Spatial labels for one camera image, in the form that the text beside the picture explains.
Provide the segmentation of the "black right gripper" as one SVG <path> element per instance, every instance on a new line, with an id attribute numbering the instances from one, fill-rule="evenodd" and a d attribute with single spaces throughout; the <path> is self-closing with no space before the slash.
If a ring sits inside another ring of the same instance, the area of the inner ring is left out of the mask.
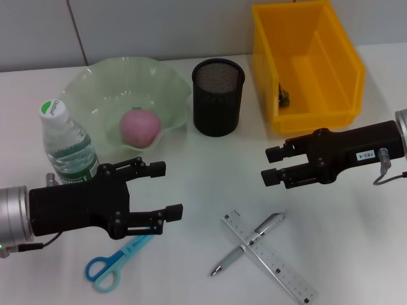
<path id="1" fill-rule="evenodd" d="M 330 184 L 349 168 L 390 161 L 404 156 L 404 146 L 395 121 L 332 132 L 327 128 L 312 135 L 287 139 L 282 147 L 265 150 L 269 163 L 305 155 L 308 163 L 263 170 L 265 186 L 281 183 L 286 189 L 309 184 Z"/>

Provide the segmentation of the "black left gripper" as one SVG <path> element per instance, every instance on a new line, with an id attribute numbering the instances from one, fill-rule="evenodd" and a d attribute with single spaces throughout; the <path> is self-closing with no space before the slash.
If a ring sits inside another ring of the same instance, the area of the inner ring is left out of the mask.
<path id="1" fill-rule="evenodd" d="M 99 227 L 110 238 L 161 235 L 164 222 L 182 219 L 183 205 L 151 212 L 130 212 L 127 181 L 164 177 L 164 161 L 146 164 L 141 157 L 98 166 L 89 181 L 32 189 L 29 215 L 35 236 Z"/>

